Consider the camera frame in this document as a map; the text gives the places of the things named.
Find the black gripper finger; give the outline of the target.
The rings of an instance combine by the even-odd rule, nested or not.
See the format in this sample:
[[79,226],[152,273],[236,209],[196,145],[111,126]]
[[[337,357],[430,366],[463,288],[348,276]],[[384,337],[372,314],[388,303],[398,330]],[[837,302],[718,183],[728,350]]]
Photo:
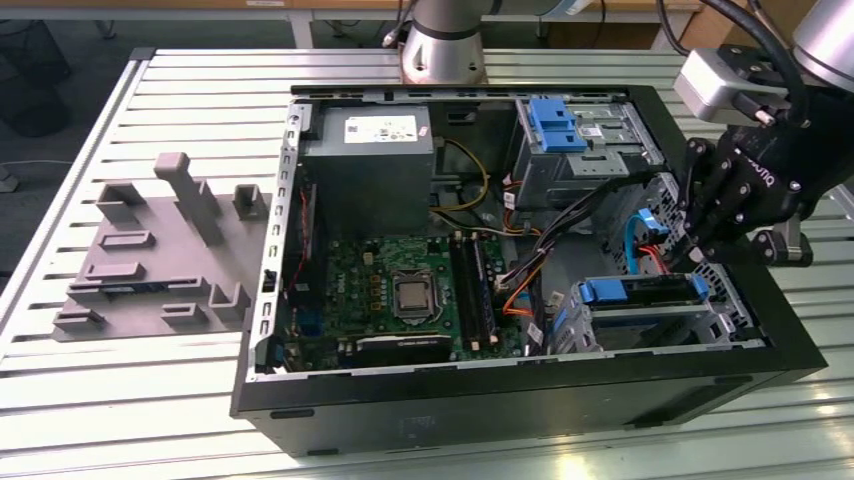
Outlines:
[[755,245],[735,224],[686,224],[686,233],[670,248],[670,270],[687,273],[703,264],[766,264],[767,245]]
[[688,172],[679,190],[683,229],[691,245],[711,245],[731,230],[744,185],[738,183],[734,153],[711,141],[691,138],[686,160]]

